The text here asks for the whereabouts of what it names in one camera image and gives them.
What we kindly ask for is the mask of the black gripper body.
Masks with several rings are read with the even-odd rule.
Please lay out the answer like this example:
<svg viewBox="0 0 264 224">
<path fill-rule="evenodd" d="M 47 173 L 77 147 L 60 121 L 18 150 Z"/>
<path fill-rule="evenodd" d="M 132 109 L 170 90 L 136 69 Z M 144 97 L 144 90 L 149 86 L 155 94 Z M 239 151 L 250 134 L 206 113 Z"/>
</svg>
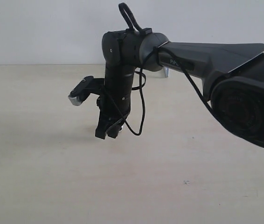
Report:
<svg viewBox="0 0 264 224">
<path fill-rule="evenodd" d="M 97 106 L 100 109 L 99 127 L 122 127 L 125 122 L 124 119 L 130 114 L 130 97 L 102 93 L 97 99 Z"/>
</svg>

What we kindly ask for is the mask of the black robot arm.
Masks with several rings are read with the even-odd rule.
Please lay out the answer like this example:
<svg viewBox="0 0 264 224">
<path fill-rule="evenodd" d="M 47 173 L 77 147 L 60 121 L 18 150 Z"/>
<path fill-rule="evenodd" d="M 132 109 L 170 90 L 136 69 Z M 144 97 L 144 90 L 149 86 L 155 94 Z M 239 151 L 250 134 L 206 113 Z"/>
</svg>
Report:
<svg viewBox="0 0 264 224">
<path fill-rule="evenodd" d="M 116 138 L 131 109 L 136 68 L 168 67 L 202 81 L 198 95 L 230 133 L 264 148 L 264 43 L 170 42 L 161 33 L 107 32 L 102 38 L 104 84 L 95 136 Z"/>
</svg>

